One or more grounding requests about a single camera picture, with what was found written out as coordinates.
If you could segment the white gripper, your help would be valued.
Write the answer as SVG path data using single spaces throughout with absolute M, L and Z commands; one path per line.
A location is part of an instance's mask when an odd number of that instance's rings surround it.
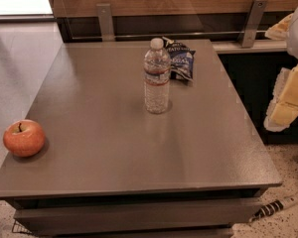
M 270 40 L 285 40 L 287 53 L 298 59 L 298 7 L 268 28 L 264 36 Z M 292 69 L 282 67 L 276 77 L 273 98 L 266 110 L 263 125 L 267 131 L 281 132 L 298 117 L 298 64 Z

